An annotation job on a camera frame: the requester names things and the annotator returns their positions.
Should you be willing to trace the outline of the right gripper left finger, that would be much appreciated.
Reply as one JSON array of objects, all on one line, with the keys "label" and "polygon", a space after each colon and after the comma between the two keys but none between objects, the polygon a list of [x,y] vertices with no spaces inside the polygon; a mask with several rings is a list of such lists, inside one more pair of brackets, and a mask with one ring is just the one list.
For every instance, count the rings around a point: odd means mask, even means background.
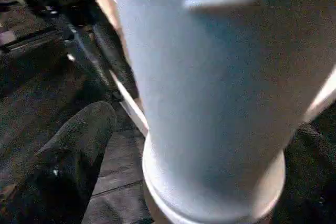
[{"label": "right gripper left finger", "polygon": [[103,101],[71,117],[5,193],[1,223],[81,223],[115,122]]}]

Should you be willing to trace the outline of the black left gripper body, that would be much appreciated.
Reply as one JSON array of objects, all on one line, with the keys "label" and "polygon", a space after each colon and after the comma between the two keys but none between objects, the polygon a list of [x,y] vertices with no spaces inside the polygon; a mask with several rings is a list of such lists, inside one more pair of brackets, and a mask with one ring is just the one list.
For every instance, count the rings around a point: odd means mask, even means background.
[{"label": "black left gripper body", "polygon": [[96,0],[24,0],[68,50],[109,50],[111,26]]}]

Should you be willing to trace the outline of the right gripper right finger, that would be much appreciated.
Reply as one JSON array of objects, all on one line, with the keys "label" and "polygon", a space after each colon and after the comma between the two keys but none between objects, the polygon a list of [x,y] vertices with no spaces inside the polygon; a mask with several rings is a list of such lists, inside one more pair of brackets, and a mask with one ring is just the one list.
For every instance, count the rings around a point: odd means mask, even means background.
[{"label": "right gripper right finger", "polygon": [[285,161],[285,186],[271,222],[335,223],[335,143],[302,124]]}]

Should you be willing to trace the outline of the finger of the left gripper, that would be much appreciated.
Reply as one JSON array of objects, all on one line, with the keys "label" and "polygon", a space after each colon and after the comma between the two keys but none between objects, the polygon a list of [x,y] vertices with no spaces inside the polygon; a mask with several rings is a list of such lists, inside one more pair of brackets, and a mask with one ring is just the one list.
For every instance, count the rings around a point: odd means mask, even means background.
[{"label": "finger of the left gripper", "polygon": [[138,89],[130,65],[128,64],[117,32],[108,23],[95,23],[92,27],[98,47],[132,98],[138,98]]}]

